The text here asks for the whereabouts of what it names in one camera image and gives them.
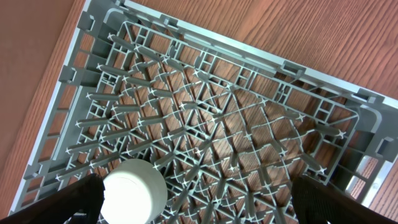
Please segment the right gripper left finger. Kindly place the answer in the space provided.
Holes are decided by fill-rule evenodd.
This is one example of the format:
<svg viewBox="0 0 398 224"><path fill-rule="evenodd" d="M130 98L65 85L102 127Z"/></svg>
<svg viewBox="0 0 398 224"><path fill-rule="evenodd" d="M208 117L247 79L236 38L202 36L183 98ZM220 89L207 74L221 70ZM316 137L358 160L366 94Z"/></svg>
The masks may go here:
<svg viewBox="0 0 398 224"><path fill-rule="evenodd" d="M1 220L9 223L96 223L104 202L104 183L90 174Z"/></svg>

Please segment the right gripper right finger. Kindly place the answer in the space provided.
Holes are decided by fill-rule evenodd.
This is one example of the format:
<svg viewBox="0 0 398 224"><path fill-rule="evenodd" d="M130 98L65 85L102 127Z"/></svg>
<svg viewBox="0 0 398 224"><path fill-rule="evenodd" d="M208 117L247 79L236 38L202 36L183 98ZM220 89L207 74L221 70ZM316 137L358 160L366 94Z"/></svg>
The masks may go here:
<svg viewBox="0 0 398 224"><path fill-rule="evenodd" d="M395 224L307 176L294 179L291 194L299 224Z"/></svg>

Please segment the white small bowl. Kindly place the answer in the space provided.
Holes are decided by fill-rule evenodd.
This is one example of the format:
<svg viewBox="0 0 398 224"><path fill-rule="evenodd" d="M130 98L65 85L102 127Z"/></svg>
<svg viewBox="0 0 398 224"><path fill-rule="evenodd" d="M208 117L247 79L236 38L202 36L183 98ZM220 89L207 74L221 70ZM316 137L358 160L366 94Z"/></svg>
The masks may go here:
<svg viewBox="0 0 398 224"><path fill-rule="evenodd" d="M108 223L149 223L163 211L167 186L150 162L129 159L104 178L101 215Z"/></svg>

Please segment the grey plastic dishwasher rack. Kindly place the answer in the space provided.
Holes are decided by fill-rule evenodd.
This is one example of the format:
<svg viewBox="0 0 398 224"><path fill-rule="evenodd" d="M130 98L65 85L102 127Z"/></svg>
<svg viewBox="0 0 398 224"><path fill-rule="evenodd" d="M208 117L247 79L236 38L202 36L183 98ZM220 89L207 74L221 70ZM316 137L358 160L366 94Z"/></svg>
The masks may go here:
<svg viewBox="0 0 398 224"><path fill-rule="evenodd" d="M397 101L132 1L86 1L17 213L143 159L156 223L296 223L309 176L369 206L397 160Z"/></svg>

